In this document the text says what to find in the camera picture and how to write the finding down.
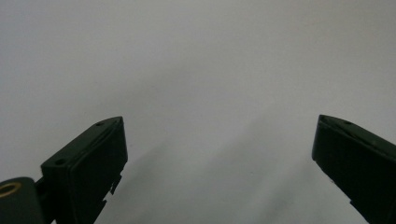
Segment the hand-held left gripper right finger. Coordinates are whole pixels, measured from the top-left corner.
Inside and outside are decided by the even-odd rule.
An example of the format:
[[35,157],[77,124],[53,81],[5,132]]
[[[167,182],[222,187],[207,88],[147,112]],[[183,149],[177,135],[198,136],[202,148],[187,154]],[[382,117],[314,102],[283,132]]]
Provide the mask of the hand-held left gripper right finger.
[[396,224],[396,145],[321,115],[312,159],[369,224]]

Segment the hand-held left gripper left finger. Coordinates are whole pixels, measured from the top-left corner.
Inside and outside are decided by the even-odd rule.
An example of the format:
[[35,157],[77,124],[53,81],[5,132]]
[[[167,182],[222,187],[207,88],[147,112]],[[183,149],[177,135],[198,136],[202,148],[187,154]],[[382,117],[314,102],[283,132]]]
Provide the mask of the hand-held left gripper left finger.
[[93,224],[127,161],[123,118],[115,117],[93,124],[43,162],[57,224]]

